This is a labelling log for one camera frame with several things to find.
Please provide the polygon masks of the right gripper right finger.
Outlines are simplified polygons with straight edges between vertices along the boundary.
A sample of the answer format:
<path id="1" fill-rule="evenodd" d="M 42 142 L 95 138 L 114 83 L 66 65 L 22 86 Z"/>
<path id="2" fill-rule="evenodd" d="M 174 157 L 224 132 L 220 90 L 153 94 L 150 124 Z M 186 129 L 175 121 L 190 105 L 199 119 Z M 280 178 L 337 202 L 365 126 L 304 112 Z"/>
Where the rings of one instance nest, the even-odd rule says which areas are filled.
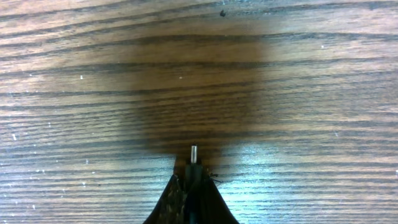
<path id="1" fill-rule="evenodd" d="M 202 169 L 195 174 L 195 223 L 238 224 L 213 179 Z"/>

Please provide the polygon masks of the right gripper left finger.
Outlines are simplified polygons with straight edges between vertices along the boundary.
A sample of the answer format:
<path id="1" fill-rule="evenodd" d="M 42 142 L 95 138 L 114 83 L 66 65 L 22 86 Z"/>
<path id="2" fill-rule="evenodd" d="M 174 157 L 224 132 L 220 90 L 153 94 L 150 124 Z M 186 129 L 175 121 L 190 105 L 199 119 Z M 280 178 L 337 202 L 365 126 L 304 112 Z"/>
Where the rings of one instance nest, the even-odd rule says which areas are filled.
<path id="1" fill-rule="evenodd" d="M 185 192 L 177 175 L 169 179 L 162 195 L 144 224 L 183 224 Z"/>

